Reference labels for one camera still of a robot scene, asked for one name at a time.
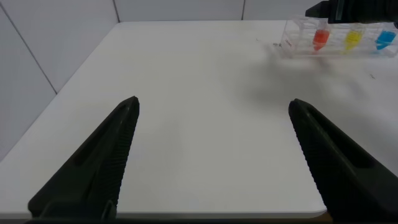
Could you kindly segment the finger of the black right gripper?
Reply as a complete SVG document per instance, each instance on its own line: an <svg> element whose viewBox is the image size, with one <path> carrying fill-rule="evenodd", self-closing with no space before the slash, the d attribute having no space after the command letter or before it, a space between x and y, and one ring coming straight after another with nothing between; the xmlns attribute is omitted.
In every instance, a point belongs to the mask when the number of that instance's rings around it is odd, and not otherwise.
<svg viewBox="0 0 398 224"><path fill-rule="evenodd" d="M397 22L397 0L352 0L347 3L344 15L348 22Z"/></svg>
<svg viewBox="0 0 398 224"><path fill-rule="evenodd" d="M329 24L336 23L337 0L321 1L305 11L306 17L327 19Z"/></svg>

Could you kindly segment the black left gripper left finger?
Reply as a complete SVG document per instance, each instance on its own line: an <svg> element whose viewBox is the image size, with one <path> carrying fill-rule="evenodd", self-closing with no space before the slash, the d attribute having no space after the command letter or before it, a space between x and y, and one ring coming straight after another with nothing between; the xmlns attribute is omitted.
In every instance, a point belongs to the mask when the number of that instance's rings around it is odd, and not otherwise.
<svg viewBox="0 0 398 224"><path fill-rule="evenodd" d="M115 218L139 110L135 96L112 110L30 199L33 218Z"/></svg>

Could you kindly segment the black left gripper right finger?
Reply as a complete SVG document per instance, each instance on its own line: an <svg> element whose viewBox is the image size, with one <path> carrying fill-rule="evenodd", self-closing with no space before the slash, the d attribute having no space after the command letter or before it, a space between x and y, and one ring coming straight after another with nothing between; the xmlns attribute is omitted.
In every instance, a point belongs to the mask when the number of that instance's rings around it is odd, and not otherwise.
<svg viewBox="0 0 398 224"><path fill-rule="evenodd" d="M311 104L289 103L310 173L336 222L397 222L397 176Z"/></svg>

